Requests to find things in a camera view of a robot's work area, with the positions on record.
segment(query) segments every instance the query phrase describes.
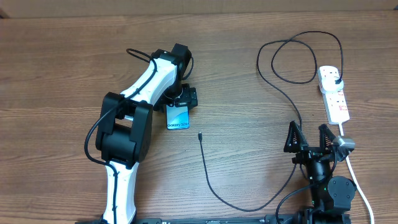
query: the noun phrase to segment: white power strip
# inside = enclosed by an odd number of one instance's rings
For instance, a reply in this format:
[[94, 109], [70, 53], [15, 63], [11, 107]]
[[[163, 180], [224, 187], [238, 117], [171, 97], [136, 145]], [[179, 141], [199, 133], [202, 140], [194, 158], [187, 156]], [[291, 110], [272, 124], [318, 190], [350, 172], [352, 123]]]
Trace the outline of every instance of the white power strip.
[[[328, 122], [329, 124], [338, 124], [340, 129], [340, 135], [344, 136], [342, 124], [349, 120], [349, 113], [347, 108], [347, 102], [343, 92], [343, 81], [341, 81], [340, 84], [335, 83], [335, 80], [338, 77], [340, 77], [338, 69], [335, 67], [322, 66], [318, 70], [319, 88], [322, 92], [326, 115], [328, 116]], [[354, 183], [356, 184], [356, 188], [369, 210], [371, 224], [374, 224], [374, 216], [371, 205], [369, 204], [365, 194], [358, 184], [354, 170], [349, 161], [349, 157], [346, 158], [346, 162], [349, 172], [354, 180]]]

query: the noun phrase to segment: white cable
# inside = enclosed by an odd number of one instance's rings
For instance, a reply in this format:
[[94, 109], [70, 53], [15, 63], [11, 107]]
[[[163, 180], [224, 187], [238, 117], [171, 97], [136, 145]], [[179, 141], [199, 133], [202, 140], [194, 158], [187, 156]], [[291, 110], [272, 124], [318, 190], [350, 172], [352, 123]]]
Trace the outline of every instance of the white cable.
[[[344, 136], [343, 125], [341, 125], [341, 123], [339, 123], [339, 124], [338, 124], [338, 127], [339, 127], [339, 129], [340, 129], [340, 135], [341, 135], [341, 136]], [[373, 211], [372, 211], [371, 205], [370, 205], [370, 203], [368, 202], [368, 200], [367, 200], [365, 194], [363, 193], [362, 189], [359, 187], [358, 181], [356, 180], [356, 177], [355, 177], [355, 174], [354, 174], [354, 170], [353, 170], [353, 167], [351, 166], [351, 163], [350, 163], [350, 161], [349, 161], [348, 156], [346, 157], [346, 162], [347, 162], [347, 166], [348, 166], [349, 172], [350, 172], [351, 176], [353, 177], [353, 180], [354, 180], [354, 183], [355, 183], [355, 185], [356, 185], [356, 188], [357, 188], [359, 194], [361, 195], [363, 201], [365, 202], [366, 207], [367, 207], [368, 210], [369, 210], [369, 215], [370, 215], [370, 217], [371, 217], [371, 224], [374, 224], [374, 216], [373, 216]]]

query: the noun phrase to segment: wooden table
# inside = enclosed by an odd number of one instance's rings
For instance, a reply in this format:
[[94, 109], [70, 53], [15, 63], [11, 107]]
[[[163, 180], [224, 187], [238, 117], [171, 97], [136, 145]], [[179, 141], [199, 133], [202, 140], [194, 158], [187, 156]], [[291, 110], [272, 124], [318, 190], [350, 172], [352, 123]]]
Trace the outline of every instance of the wooden table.
[[[357, 143], [352, 154], [356, 176], [377, 223], [396, 223], [398, 210], [398, 13], [300, 12], [182, 16], [91, 17], [0, 20], [0, 223], [73, 223], [99, 218], [106, 204], [105, 168], [90, 162], [83, 141], [98, 119], [109, 92], [131, 86], [147, 64], [126, 48], [151, 53], [187, 45], [195, 69], [187, 80], [197, 88], [199, 106], [191, 128], [167, 131], [164, 114], [154, 114], [152, 144], [137, 176], [138, 217], [259, 217], [274, 213], [282, 196], [265, 209], [244, 213], [229, 208], [216, 192], [243, 208], [259, 207], [286, 181], [293, 168], [283, 153], [292, 106], [256, 72], [263, 43], [304, 30], [338, 36], [344, 49], [344, 81], [351, 120], [345, 133]], [[335, 40], [303, 35], [319, 65], [340, 67]], [[317, 78], [293, 85], [271, 74], [278, 45], [267, 47], [261, 70], [298, 106], [303, 131], [318, 145], [327, 123]], [[289, 44], [275, 69], [291, 80], [313, 74], [308, 49]], [[336, 126], [330, 126], [338, 134]], [[91, 153], [99, 157], [93, 144]], [[336, 175], [350, 177], [345, 163]], [[282, 192], [306, 185], [300, 172]], [[292, 197], [281, 213], [309, 204], [309, 193]], [[357, 194], [350, 211], [354, 223], [367, 223]]]

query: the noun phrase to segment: white power adapter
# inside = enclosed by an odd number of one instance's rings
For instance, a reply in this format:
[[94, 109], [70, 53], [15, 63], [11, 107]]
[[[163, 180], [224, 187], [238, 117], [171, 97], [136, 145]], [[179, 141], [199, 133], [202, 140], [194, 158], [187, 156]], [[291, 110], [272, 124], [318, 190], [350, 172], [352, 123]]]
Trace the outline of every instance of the white power adapter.
[[344, 82], [336, 84], [340, 78], [338, 69], [333, 66], [322, 66], [318, 70], [319, 88], [329, 124], [341, 124], [349, 120], [347, 102], [344, 96]]

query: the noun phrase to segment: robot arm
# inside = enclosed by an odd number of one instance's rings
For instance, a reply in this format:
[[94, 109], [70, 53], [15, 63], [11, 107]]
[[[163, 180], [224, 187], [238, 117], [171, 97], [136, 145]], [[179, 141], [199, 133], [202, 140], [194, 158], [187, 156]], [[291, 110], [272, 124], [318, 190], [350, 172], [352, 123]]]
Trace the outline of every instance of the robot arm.
[[[98, 125], [96, 148], [101, 158], [109, 162], [117, 171], [117, 189], [112, 168], [106, 166], [108, 176], [108, 199], [102, 220], [97, 223], [114, 223], [114, 191], [116, 191], [116, 218], [118, 224], [134, 222], [136, 207], [134, 189], [137, 168], [145, 159], [150, 145], [153, 111], [163, 111], [165, 105], [191, 109], [197, 105], [196, 89], [182, 84], [183, 74], [191, 59], [188, 47], [175, 44], [171, 52], [157, 50], [151, 57], [155, 60], [157, 71], [150, 82], [126, 103], [112, 110]], [[150, 61], [148, 69], [127, 90], [121, 94], [108, 93], [102, 104], [101, 116], [114, 108], [125, 97], [132, 95], [148, 80], [154, 71]], [[128, 119], [132, 126], [115, 123], [115, 119]]]

